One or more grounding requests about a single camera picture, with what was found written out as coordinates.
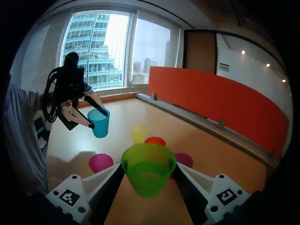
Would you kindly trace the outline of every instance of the black cable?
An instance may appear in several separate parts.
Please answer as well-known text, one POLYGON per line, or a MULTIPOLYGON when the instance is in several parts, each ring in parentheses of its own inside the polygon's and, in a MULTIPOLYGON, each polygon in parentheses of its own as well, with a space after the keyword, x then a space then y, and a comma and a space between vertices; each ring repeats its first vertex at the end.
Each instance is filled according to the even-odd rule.
POLYGON ((57 90, 57 82, 54 82, 54 81, 59 77, 59 71, 60 71, 60 67, 55 68, 54 70, 52 70, 49 73, 45 91, 43 94, 42 111, 45 116, 45 120, 49 121, 50 123, 53 123, 57 118, 56 110, 57 110, 59 102, 57 101, 57 91, 56 91, 57 90), (52 83, 54 83, 55 86, 54 86, 53 93, 50 94, 49 89, 50 89, 52 83), (52 106, 51 106, 50 112, 48 112, 47 107, 49 106, 50 103, 52 103, 52 106))

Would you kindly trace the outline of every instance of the orange wall panel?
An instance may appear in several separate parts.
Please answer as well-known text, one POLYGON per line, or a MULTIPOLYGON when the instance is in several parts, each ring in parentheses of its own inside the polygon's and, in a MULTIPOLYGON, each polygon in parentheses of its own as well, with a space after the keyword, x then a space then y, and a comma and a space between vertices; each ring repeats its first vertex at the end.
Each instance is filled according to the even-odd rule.
POLYGON ((178 105, 247 137, 279 156, 289 121, 270 99, 233 80, 191 69, 151 67, 148 94, 178 105))

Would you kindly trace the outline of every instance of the person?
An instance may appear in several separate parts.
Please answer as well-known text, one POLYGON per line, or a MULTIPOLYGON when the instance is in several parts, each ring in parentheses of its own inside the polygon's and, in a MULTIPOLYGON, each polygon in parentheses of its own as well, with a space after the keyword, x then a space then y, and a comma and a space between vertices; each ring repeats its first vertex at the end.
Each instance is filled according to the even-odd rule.
POLYGON ((16 177, 27 195, 46 195, 46 152, 42 152, 33 117, 41 109, 43 94, 10 84, 3 106, 5 145, 16 177))

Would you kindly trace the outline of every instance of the window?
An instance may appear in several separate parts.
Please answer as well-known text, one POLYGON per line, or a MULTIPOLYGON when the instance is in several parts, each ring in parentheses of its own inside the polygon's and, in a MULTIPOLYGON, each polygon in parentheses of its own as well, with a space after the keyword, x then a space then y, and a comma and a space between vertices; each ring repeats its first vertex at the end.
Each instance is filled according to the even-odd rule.
POLYGON ((77 12, 69 22, 60 62, 77 52, 84 81, 94 90, 148 84, 151 66, 175 66, 179 30, 166 19, 134 10, 77 12))
POLYGON ((140 13, 135 28, 131 84, 148 84, 151 66, 175 67, 178 41, 178 27, 140 13))

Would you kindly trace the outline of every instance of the blue cup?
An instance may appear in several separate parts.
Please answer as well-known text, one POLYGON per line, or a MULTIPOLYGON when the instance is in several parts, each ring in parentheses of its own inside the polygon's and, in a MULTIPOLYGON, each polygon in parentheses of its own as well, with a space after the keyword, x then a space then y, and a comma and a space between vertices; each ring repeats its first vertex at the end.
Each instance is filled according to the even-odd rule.
POLYGON ((97 138, 104 138, 108 134, 110 113, 106 109, 98 108, 89 111, 87 118, 95 125, 93 133, 97 138))

